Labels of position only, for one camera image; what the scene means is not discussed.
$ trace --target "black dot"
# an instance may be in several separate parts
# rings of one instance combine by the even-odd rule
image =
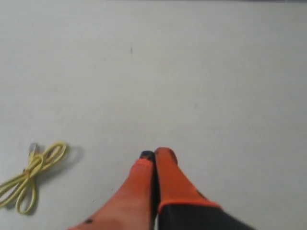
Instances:
[[[87,219],[87,220],[85,221],[86,224],[90,224],[90,223],[92,223],[92,222],[93,222],[92,219]]]

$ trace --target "floor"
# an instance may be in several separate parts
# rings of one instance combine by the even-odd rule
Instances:
[[[30,217],[64,230],[119,188],[142,150],[233,216],[307,229],[307,4],[0,0],[0,182],[28,146],[64,140]]]

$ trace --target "yellow cable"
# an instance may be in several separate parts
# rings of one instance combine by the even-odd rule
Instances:
[[[20,214],[29,213],[34,208],[37,200],[35,178],[39,173],[63,159],[67,150],[68,146],[64,142],[58,141],[48,147],[43,153],[39,153],[35,149],[31,151],[29,154],[29,165],[24,169],[23,173],[0,185],[0,208],[16,200],[16,210]],[[1,200],[1,197],[11,189],[13,191],[5,199]],[[28,189],[31,189],[31,201],[25,210],[21,210],[21,204]]]

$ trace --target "gray floor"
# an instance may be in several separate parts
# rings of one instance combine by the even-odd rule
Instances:
[[[72,145],[31,217],[96,211],[140,151],[169,146],[208,198],[266,230],[307,229],[307,5],[0,1],[0,181],[35,140]]]

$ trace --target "white floor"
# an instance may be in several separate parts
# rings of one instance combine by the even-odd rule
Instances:
[[[31,217],[64,230],[169,146],[208,198],[257,229],[307,229],[307,5],[0,0],[0,182],[64,140]]]

